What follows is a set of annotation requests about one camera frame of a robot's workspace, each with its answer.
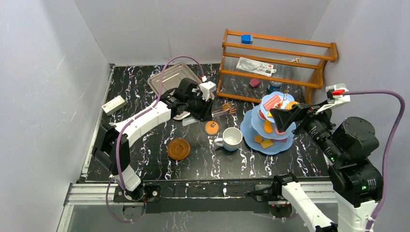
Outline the magenta cake wedge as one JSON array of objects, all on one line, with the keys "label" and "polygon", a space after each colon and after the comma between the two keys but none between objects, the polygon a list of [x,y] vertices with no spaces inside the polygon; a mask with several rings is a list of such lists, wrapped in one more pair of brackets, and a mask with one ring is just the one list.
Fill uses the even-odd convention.
[{"label": "magenta cake wedge", "polygon": [[272,142],[279,142],[279,143],[285,143],[287,142],[288,138],[284,138],[284,139],[271,139]]}]

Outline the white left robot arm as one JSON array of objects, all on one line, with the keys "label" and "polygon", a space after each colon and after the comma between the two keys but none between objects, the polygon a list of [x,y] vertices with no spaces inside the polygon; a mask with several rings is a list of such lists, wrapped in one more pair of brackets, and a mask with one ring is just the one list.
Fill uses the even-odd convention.
[{"label": "white left robot arm", "polygon": [[156,126],[183,112],[198,121],[212,119],[216,84],[184,78],[178,87],[161,94],[145,110],[114,125],[101,125],[92,150],[93,157],[115,178],[132,201],[143,198],[142,180],[130,165],[130,148]]}]

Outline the small orange round cookie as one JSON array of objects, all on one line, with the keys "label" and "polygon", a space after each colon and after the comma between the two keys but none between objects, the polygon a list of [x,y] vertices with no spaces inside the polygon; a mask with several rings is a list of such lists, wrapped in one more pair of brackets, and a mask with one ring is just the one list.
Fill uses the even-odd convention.
[{"label": "small orange round cookie", "polygon": [[225,103],[221,106],[221,109],[223,111],[225,111],[225,110],[229,109],[230,107],[231,107],[231,104],[227,102],[227,103]]}]

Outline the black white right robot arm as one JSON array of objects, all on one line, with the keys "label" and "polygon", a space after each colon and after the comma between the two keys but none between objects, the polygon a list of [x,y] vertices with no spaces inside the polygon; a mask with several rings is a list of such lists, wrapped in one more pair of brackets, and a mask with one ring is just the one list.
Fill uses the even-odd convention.
[{"label": "black white right robot arm", "polygon": [[332,111],[324,104],[301,103],[290,110],[273,108],[270,113],[279,131],[298,122],[294,133],[305,132],[330,160],[328,174],[337,199],[338,220],[332,221],[316,206],[292,173],[276,175],[271,186],[245,196],[288,201],[311,232],[369,231],[367,222],[383,192],[383,177],[368,159],[379,146],[373,125],[351,116],[336,126],[330,121]]}]

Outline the pink round macaron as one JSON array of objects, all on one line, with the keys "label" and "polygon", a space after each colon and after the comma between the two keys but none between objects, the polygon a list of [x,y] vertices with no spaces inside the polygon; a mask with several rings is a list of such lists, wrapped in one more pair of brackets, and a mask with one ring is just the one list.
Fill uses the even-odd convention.
[{"label": "pink round macaron", "polygon": [[285,134],[285,132],[280,132],[277,128],[275,128],[275,133],[277,135],[284,135]]}]

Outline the pink layered cake slice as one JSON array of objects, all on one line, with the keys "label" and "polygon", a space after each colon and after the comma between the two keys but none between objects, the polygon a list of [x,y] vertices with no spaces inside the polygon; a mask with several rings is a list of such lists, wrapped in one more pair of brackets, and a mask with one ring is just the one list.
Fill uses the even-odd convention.
[{"label": "pink layered cake slice", "polygon": [[265,96],[262,99],[263,107],[265,110],[269,111],[270,109],[274,108],[275,105],[281,102],[281,97],[278,94],[272,96]]}]

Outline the red sprinkled donut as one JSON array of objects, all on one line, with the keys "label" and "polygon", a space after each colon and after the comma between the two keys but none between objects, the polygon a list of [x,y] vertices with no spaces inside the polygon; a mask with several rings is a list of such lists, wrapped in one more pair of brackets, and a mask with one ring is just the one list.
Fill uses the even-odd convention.
[{"label": "red sprinkled donut", "polygon": [[264,116],[264,114],[262,113],[262,111],[259,111],[258,115],[259,115],[259,118],[260,118],[261,120],[266,121],[266,117]]}]

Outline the steel food tongs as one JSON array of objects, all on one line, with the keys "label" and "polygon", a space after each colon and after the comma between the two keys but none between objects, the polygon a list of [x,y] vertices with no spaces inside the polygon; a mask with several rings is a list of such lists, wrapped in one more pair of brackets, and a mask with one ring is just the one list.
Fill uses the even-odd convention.
[{"label": "steel food tongs", "polygon": [[[203,121],[210,121],[213,118],[216,118],[216,117],[219,117],[219,116],[222,116],[222,115],[232,115],[232,114],[234,114],[237,110],[237,106],[235,104],[233,104],[233,102],[228,102],[228,103],[231,104],[231,107],[229,109],[223,111],[221,109],[221,106],[219,108],[213,109],[211,111],[211,115],[212,115],[211,119],[203,119],[202,122]],[[185,118],[185,119],[182,120],[182,125],[187,126],[187,125],[194,124],[194,123],[197,123],[197,122],[201,122],[201,120],[195,119],[194,117],[190,116],[190,117]]]}]

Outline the orange oval pastry piece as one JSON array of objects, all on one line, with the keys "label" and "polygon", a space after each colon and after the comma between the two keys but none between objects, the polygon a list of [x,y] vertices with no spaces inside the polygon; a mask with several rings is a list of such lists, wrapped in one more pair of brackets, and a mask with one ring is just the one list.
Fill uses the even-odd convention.
[{"label": "orange oval pastry piece", "polygon": [[267,133],[267,134],[271,134],[272,131],[273,131],[272,123],[271,123],[269,120],[266,120],[266,121],[264,122],[264,131],[265,131],[265,133]]}]

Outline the brown chocolate chip cookie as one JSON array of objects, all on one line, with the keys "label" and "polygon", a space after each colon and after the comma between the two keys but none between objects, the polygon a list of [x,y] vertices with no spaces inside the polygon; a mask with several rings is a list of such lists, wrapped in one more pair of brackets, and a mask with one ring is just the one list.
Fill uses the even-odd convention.
[{"label": "brown chocolate chip cookie", "polygon": [[299,104],[299,102],[297,102],[297,101],[291,101],[286,105],[285,109],[286,110],[291,110],[295,105],[298,105],[298,104]]}]

